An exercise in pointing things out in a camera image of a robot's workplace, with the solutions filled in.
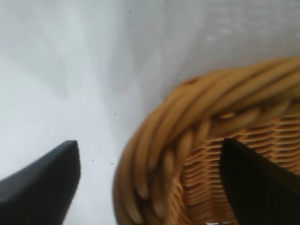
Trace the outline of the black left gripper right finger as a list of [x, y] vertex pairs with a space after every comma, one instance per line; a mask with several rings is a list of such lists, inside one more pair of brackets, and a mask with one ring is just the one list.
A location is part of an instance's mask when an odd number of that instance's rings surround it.
[[300, 178], [246, 145], [224, 139], [220, 178], [240, 225], [298, 225]]

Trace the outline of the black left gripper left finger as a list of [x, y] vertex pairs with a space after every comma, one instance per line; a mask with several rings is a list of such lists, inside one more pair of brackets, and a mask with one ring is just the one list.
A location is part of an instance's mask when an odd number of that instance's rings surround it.
[[61, 225], [81, 176], [77, 141], [65, 141], [0, 182], [2, 225]]

